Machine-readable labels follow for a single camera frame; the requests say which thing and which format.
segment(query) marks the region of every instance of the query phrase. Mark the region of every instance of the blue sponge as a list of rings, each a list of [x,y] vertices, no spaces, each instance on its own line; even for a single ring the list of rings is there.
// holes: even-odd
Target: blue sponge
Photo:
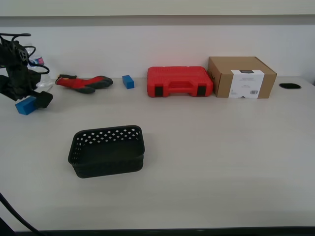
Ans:
[[[37,109],[34,106],[35,100],[36,100],[35,97],[28,97],[24,99],[22,102],[15,104],[15,107],[20,114],[28,115],[29,113],[32,113]]]
[[[123,76],[123,83],[127,89],[133,89],[134,88],[134,81],[130,77],[130,75],[124,75]]]

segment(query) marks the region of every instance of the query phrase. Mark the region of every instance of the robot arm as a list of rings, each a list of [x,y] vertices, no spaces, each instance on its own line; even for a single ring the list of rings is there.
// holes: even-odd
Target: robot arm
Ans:
[[[11,41],[2,36],[12,36]],[[23,99],[27,96],[36,97],[34,105],[37,108],[46,108],[53,99],[52,94],[47,92],[35,92],[36,84],[40,82],[42,74],[48,74],[49,68],[44,65],[34,64],[29,60],[25,47],[15,40],[20,36],[30,36],[29,33],[8,34],[0,33],[0,69],[5,68],[8,76],[0,75],[0,93],[14,101]],[[28,69],[28,64],[40,66],[47,71],[38,73]]]

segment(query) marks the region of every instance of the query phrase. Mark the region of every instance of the white label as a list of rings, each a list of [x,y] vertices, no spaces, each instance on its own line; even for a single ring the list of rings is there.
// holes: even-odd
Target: white label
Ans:
[[[261,70],[231,70],[230,98],[258,98],[265,74]]]

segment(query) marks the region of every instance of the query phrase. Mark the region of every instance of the clear plastic bottle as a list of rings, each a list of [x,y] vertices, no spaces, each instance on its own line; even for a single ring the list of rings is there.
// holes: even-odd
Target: clear plastic bottle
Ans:
[[[29,55],[33,52],[33,48],[26,48],[26,50],[27,50]],[[35,53],[30,56],[30,61],[35,63],[35,64],[40,64],[40,65],[45,64],[44,59],[43,59],[42,55],[39,53],[38,49],[36,49]],[[42,68],[39,66],[28,65],[28,67],[29,67],[29,69],[36,71],[36,72],[39,72],[39,73],[47,71],[45,68]],[[45,75],[40,76],[40,82],[36,86],[39,88],[44,88],[44,87],[49,87],[53,84],[54,84],[54,82],[50,78],[49,74],[45,74]]]

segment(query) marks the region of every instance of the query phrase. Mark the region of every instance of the black plastic basket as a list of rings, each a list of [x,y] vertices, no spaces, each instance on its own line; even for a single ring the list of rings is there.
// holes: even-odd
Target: black plastic basket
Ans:
[[[139,171],[144,142],[139,126],[83,130],[74,135],[68,162],[80,178]]]

